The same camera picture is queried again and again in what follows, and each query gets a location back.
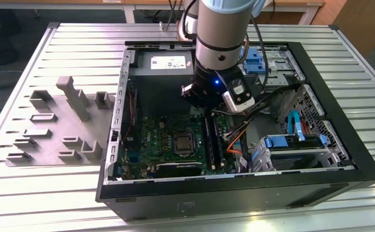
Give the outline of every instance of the white label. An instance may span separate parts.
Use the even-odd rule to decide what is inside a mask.
[[[241,163],[245,167],[247,167],[247,161],[245,160],[243,157],[241,157],[239,163]]]
[[[153,57],[151,69],[186,69],[186,57]]]

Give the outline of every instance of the floor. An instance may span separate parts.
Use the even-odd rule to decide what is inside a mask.
[[[11,38],[15,48],[19,50],[19,59],[12,64],[0,66],[0,71],[24,70],[50,22],[126,23],[125,13],[121,10],[40,10],[40,18],[35,18],[34,10],[15,10],[15,14],[23,26],[23,32]],[[169,12],[162,12],[158,20],[166,22],[167,19]],[[153,22],[142,11],[135,12],[135,20],[137,23]],[[375,50],[368,57],[368,61],[375,69]],[[18,72],[0,73],[0,109],[6,105],[19,77]]]

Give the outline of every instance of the wooden cabinet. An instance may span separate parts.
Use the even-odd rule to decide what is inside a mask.
[[[337,25],[366,57],[375,48],[375,0],[325,1],[313,25]]]

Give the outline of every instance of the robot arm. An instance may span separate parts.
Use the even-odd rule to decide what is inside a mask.
[[[255,104],[255,100],[238,68],[238,60],[251,14],[259,14],[266,1],[198,2],[197,76],[183,94],[195,106],[213,108],[225,101],[231,112],[239,113]]]

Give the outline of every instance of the power supply label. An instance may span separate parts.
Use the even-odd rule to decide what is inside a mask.
[[[186,69],[186,57],[153,57],[151,69]]]

